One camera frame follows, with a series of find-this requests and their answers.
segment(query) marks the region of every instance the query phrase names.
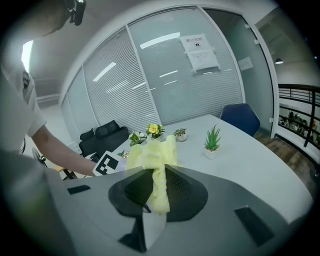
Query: railing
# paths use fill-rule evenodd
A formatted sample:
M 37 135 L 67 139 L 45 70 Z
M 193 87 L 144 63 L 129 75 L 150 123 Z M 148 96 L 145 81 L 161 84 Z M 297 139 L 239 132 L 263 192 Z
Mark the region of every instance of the railing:
M 289 114 L 288 116 L 280 114 L 278 125 L 302 137 L 304 147 L 311 143 L 320 150 L 320 131 L 317 130 L 315 122 L 315 120 L 320 122 L 320 118 L 315 116 L 316 107 L 320 108 L 320 87 L 302 84 L 279 84 L 278 87 L 281 99 L 311 105 L 311 113 L 280 105 L 281 109 L 289 110 Z M 300 118 L 299 114 L 309 117 L 309 122 Z

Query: window blind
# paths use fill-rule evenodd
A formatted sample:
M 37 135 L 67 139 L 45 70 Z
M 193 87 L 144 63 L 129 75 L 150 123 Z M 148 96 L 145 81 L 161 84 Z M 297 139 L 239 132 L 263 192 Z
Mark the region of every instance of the window blind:
M 158 123 L 134 48 L 125 28 L 108 38 L 83 64 L 99 125 L 115 120 L 129 132 Z
M 71 139 L 74 142 L 80 142 L 80 134 L 78 128 L 76 126 L 74 116 L 72 115 L 71 108 L 69 105 L 68 95 L 66 94 L 62 104 L 61 104 L 61 112 L 65 122 L 65 126 L 70 134 Z
M 81 68 L 67 92 L 75 125 L 80 134 L 98 127 L 89 96 L 87 93 L 84 71 Z
M 163 125 L 242 103 L 235 63 L 217 29 L 196 8 L 166 11 L 129 26 Z M 215 48 L 217 67 L 192 72 L 179 37 L 205 34 Z

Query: glass door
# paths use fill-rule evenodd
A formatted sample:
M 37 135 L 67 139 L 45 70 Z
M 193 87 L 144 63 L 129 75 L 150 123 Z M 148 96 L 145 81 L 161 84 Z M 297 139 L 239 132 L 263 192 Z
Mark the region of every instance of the glass door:
M 245 101 L 260 119 L 260 132 L 270 135 L 274 115 L 271 76 L 262 48 L 246 21 L 237 14 L 205 9 L 228 41 L 238 63 Z

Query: table surface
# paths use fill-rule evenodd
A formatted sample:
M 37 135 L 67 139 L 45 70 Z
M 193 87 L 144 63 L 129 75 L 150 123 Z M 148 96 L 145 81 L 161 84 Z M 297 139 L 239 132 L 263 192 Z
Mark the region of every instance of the table surface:
M 204 154 L 207 131 L 220 128 L 215 159 Z M 298 176 L 271 150 L 233 125 L 212 115 L 167 125 L 165 135 L 186 128 L 177 141 L 178 161 L 186 168 L 233 181 L 276 209 L 290 223 L 306 214 L 313 200 Z M 126 140 L 114 153 L 130 150 Z

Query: yellow cloth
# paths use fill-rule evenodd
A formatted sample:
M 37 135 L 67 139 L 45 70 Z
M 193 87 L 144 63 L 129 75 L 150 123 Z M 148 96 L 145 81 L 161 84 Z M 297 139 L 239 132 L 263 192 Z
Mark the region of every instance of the yellow cloth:
M 173 135 L 168 135 L 163 142 L 155 139 L 147 140 L 146 145 L 134 145 L 126 162 L 126 170 L 135 167 L 153 169 L 153 190 L 147 204 L 159 215 L 170 212 L 165 164 L 179 166 L 176 138 Z

